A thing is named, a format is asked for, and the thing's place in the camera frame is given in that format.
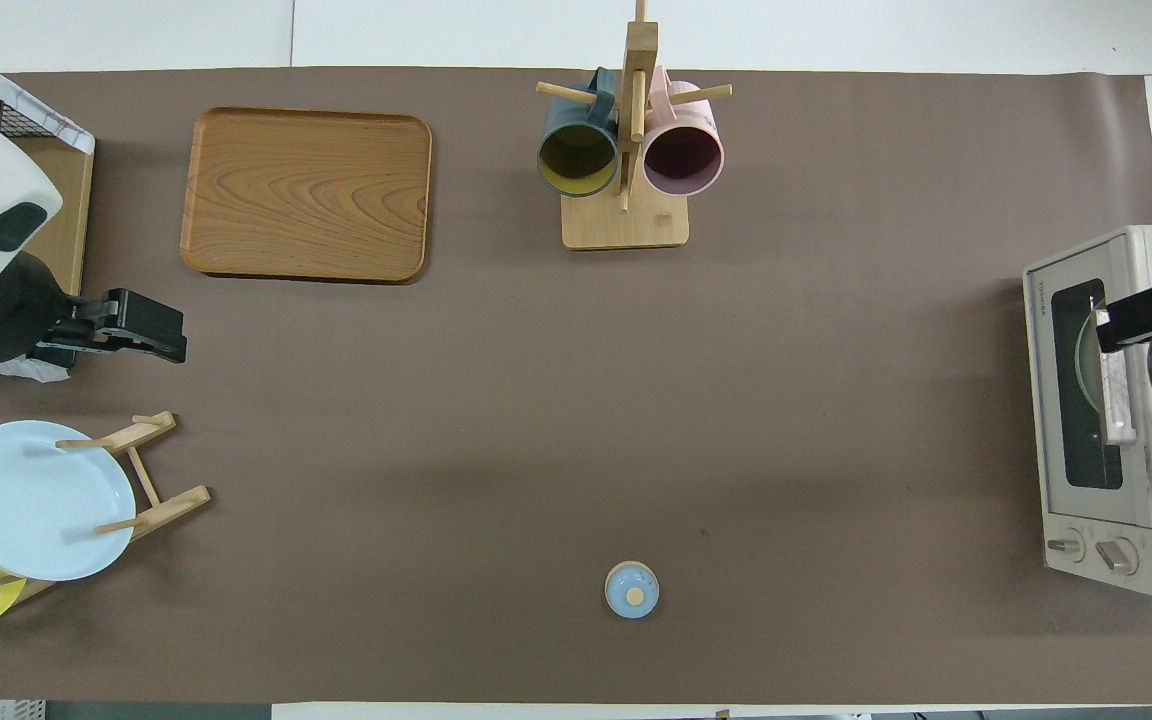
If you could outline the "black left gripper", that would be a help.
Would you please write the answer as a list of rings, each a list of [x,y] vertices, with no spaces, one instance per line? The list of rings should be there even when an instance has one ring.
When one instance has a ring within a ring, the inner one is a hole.
[[[40,361],[70,369],[79,354],[120,350],[185,361],[184,316],[141,293],[114,288],[100,300],[68,295],[51,270],[20,252],[0,273],[0,364]]]

